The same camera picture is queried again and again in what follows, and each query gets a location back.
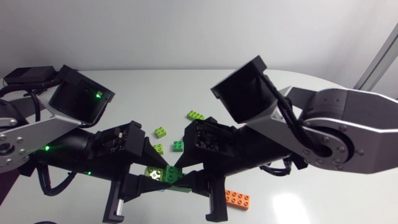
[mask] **black cable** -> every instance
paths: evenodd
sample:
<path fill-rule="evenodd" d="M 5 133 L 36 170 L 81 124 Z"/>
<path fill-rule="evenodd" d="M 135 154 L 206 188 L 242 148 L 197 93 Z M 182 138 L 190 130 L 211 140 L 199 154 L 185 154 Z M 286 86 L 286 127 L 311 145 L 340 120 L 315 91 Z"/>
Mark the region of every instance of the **black cable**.
<path fill-rule="evenodd" d="M 284 159 L 285 168 L 283 169 L 270 167 L 270 164 L 260 166 L 260 169 L 277 177 L 289 175 L 290 171 L 292 171 L 292 160 L 289 157 Z"/>
<path fill-rule="evenodd" d="M 39 100 L 37 99 L 37 96 L 35 93 L 28 91 L 28 94 L 32 98 L 33 105 L 35 107 L 35 120 L 36 122 L 40 121 L 40 103 Z"/>
<path fill-rule="evenodd" d="M 50 174 L 49 174 L 49 167 L 48 165 L 44 164 L 37 164 L 37 174 L 39 176 L 40 187 L 45 195 L 48 196 L 55 196 L 65 190 L 70 182 L 72 182 L 73 178 L 76 176 L 76 172 L 69 172 L 68 177 L 65 178 L 58 184 L 58 186 L 51 188 L 51 181 L 50 181 Z"/>
<path fill-rule="evenodd" d="M 274 86 L 274 84 L 272 84 L 267 75 L 262 75 L 261 78 L 268 87 L 268 89 L 271 91 L 271 93 L 277 99 L 278 108 L 282 113 L 282 116 L 286 120 L 287 126 L 290 128 L 296 139 L 305 147 L 313 150 L 316 149 L 317 143 L 311 137 L 311 135 L 303 128 L 302 122 L 295 117 L 291 101 L 287 97 L 284 97 L 282 94 L 279 93 L 278 89 Z"/>
<path fill-rule="evenodd" d="M 48 82 L 43 82 L 40 84 L 12 84 L 5 86 L 0 90 L 0 98 L 3 97 L 5 94 L 11 93 L 13 91 L 19 91 L 19 90 L 36 90 L 36 89 L 42 89 L 42 88 L 50 88 L 56 85 L 61 84 L 61 79 L 55 78 L 54 80 L 48 81 Z"/>

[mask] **green led light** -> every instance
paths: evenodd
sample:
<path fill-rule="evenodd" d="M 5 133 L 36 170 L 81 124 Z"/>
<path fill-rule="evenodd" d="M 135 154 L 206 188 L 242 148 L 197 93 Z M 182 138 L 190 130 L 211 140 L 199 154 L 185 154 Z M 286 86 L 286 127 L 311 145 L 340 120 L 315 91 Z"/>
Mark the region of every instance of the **green led light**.
<path fill-rule="evenodd" d="M 101 98 L 101 97 L 102 97 L 102 94 L 103 94 L 103 92 L 97 91 L 97 94 L 95 95 L 95 97 Z"/>

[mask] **white wall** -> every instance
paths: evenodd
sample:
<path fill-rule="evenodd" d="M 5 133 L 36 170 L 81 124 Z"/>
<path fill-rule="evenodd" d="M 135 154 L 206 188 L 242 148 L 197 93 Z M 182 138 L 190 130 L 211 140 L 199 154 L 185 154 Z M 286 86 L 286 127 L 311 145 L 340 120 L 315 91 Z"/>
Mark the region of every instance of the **white wall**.
<path fill-rule="evenodd" d="M 394 0 L 0 2 L 0 74 L 79 70 L 271 69 L 352 87 L 398 21 Z"/>

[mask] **black housing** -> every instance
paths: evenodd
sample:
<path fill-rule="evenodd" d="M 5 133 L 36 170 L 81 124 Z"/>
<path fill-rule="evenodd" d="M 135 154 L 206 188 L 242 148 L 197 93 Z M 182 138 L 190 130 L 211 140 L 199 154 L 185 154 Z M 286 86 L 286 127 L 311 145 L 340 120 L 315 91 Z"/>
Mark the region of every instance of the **black housing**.
<path fill-rule="evenodd" d="M 264 111 L 275 100 L 261 80 L 266 68 L 257 56 L 211 89 L 237 123 L 243 123 Z"/>
<path fill-rule="evenodd" d="M 53 66 L 16 68 L 4 77 L 4 81 L 10 84 L 42 83 L 49 81 L 56 75 Z"/>
<path fill-rule="evenodd" d="M 114 93 L 64 65 L 58 73 L 62 83 L 58 86 L 50 105 L 56 110 L 87 124 L 93 124 L 103 113 Z"/>

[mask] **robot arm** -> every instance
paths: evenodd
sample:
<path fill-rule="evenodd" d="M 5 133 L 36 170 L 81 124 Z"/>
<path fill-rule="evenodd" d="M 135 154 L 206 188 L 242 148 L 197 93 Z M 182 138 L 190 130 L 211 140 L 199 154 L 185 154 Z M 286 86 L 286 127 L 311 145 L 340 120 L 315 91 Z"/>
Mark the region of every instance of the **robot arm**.
<path fill-rule="evenodd" d="M 195 120 L 185 129 L 184 152 L 175 166 L 203 163 L 203 170 L 192 171 L 173 185 L 210 198 L 208 221 L 228 219 L 225 178 L 244 170 L 260 167 L 273 175 L 287 175 L 293 163 L 298 169 L 310 164 L 370 174 L 398 167 L 398 104 L 394 100 L 356 90 L 316 92 L 291 86 L 277 91 L 263 75 L 265 69 L 256 57 L 211 89 L 234 120 L 246 125 L 229 127 L 208 118 Z M 46 74 L 54 72 L 46 68 Z M 59 194 L 76 173 L 92 175 L 111 181 L 103 221 L 119 223 L 124 202 L 171 187 L 129 173 L 133 162 L 159 168 L 167 165 L 139 123 L 132 121 L 96 134 L 84 130 L 98 122 L 114 93 L 75 70 L 64 66 L 50 81 L 9 85 L 0 90 L 0 96 L 16 90 L 32 95 L 55 85 L 59 86 L 50 101 L 38 99 L 41 109 L 50 112 L 49 119 L 36 116 L 36 122 L 26 121 L 39 110 L 27 106 L 32 105 L 30 98 L 0 102 L 1 197 L 18 173 L 30 176 L 37 169 L 43 192 L 49 196 Z M 298 118 L 293 108 L 301 110 Z M 278 160 L 284 161 L 286 169 L 269 166 Z M 71 173 L 51 188 L 48 166 Z"/>
<path fill-rule="evenodd" d="M 257 166 L 269 170 L 266 164 L 280 159 L 287 171 L 291 162 L 298 169 L 310 164 L 364 174 L 398 167 L 396 101 L 356 90 L 291 86 L 277 91 L 263 75 L 265 69 L 256 57 L 211 89 L 245 126 L 236 129 L 209 118 L 185 129 L 185 151 L 176 166 L 203 163 L 204 169 L 175 185 L 210 196 L 208 221 L 228 219 L 225 177 Z M 301 109 L 298 119 L 293 106 Z"/>

